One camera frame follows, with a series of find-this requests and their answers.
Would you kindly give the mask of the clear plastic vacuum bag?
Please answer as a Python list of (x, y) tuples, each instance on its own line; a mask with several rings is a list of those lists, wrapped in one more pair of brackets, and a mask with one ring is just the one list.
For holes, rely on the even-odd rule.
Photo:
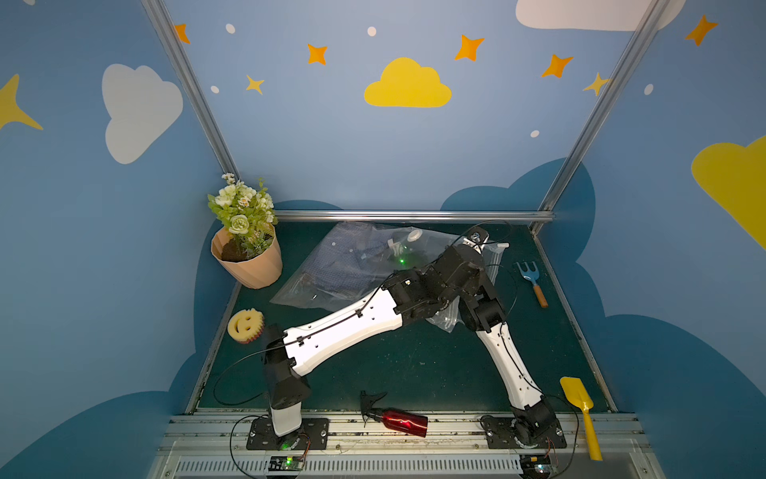
[(498, 298), (486, 230), (456, 236), (367, 223), (335, 226), (273, 298), (276, 305), (340, 311), (369, 293), (390, 293), (407, 325), (489, 331), (507, 312)]

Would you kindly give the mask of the blue checked shirt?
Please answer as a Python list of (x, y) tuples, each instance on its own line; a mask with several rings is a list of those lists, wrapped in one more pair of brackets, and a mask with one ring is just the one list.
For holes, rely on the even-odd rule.
[(351, 299), (377, 287), (392, 272), (393, 227), (337, 224), (311, 252), (301, 269), (321, 291)]

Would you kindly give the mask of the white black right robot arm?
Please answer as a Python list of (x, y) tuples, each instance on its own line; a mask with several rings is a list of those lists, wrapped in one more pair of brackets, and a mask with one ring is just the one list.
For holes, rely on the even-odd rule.
[(478, 269), (477, 284), (461, 295), (460, 315), (467, 329), (485, 345), (506, 387), (514, 419), (512, 433), (520, 447), (567, 444), (562, 426), (546, 395), (538, 388), (522, 360), (507, 325), (507, 314), (483, 259), (486, 231), (474, 227), (459, 243), (472, 249), (471, 265)]

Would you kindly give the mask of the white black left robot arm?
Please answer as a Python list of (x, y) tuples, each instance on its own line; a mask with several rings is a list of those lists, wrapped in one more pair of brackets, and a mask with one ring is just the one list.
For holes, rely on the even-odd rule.
[(321, 363), (369, 337), (430, 319), (461, 295), (472, 297), (485, 271), (482, 252), (462, 241), (420, 269), (395, 271), (372, 293), (323, 319), (285, 331), (268, 327), (263, 372), (275, 435), (301, 427), (301, 403), (310, 395), (305, 377)]

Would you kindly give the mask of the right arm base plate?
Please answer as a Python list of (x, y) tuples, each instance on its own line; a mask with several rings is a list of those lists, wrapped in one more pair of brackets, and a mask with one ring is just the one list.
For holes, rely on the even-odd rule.
[(528, 423), (517, 417), (484, 415), (479, 419), (490, 449), (566, 449), (568, 442), (558, 420)]

